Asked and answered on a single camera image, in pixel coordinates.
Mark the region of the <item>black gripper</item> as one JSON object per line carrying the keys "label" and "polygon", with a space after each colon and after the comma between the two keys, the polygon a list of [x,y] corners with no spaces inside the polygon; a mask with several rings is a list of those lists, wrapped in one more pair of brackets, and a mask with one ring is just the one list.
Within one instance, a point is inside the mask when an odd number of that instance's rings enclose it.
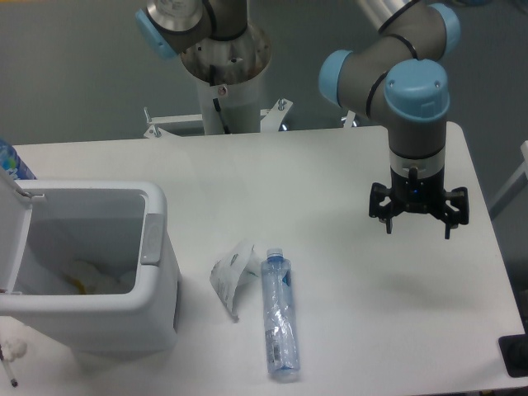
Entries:
{"label": "black gripper", "polygon": [[393,218],[403,212],[431,214],[444,223],[444,238],[449,240],[452,229],[469,223],[469,193],[466,187],[445,190],[444,175],[442,168],[431,177],[410,181],[392,170],[390,188],[378,182],[372,184],[369,216],[377,218],[391,234]]}

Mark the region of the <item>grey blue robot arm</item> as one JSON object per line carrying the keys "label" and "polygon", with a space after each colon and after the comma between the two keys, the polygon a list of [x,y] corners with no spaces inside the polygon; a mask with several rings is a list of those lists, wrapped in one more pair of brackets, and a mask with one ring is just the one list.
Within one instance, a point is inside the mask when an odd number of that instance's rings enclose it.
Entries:
{"label": "grey blue robot arm", "polygon": [[[360,53],[338,50],[318,75],[322,96],[388,132],[391,186],[370,189],[369,215],[390,227],[402,213],[429,214],[447,229],[469,222],[464,187],[444,187],[448,77],[441,58],[460,40],[460,22],[445,5],[363,1],[379,39]],[[149,1],[135,14],[148,45],[179,57],[201,88],[207,134],[258,132],[257,93],[271,46],[250,22],[245,1]]]}

